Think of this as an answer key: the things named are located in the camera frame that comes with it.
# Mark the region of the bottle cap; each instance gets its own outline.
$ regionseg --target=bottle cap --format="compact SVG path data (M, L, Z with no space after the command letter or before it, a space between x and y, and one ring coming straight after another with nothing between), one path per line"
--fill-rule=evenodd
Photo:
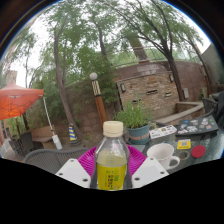
M123 122L105 121L103 123L103 135L106 137L119 137L123 135Z

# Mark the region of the metal chair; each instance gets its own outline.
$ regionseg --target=metal chair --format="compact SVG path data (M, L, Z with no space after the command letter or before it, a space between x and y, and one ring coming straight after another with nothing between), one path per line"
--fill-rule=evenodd
M78 159L87 151L87 148L66 151L38 149L26 155L24 163L39 167L52 174L56 174L69 159Z
M31 132L25 132L21 134L20 140L22 142L23 150L25 153L29 153L30 151L35 149L35 146L32 141Z
M201 115L200 117L208 117L210 115L214 116L218 103L215 102L214 100L206 99L206 98L202 99L202 102L204 105L205 114Z
M17 141L9 141L10 146L12 147L13 151L16 155L24 156L23 150L20 147L20 144Z

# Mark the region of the cup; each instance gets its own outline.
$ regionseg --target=cup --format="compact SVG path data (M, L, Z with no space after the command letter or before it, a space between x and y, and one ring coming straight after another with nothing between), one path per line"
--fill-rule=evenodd
M147 156L155 157L165 170L171 170L176 168L180 163L180 159L177 156L172 156L173 153L174 147L172 145L167 143L161 143L149 148L147 151ZM172 160L177 161L177 164L170 166L170 162Z

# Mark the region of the green leaves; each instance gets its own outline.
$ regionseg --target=green leaves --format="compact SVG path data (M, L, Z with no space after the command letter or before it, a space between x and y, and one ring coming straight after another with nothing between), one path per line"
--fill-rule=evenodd
M131 101L125 105L124 110L120 110L117 115L114 116L114 120L121 121L124 123L126 128L134 129L141 128L147 124L151 124L151 113L148 109L148 114L144 113L144 105L136 100L137 104L133 104Z

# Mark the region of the lamp post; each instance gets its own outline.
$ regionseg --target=lamp post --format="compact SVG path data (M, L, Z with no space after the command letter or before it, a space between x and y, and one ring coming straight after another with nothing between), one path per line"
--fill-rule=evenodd
M103 104L103 100L102 100L102 96L100 92L99 83L97 81L98 76L95 72L93 72L90 74L89 77L92 80L92 86L93 86L93 92L95 96L97 111L100 117L101 127L103 127L104 121L107 121L107 116L106 116L106 112L105 112L105 108L104 108L104 104Z

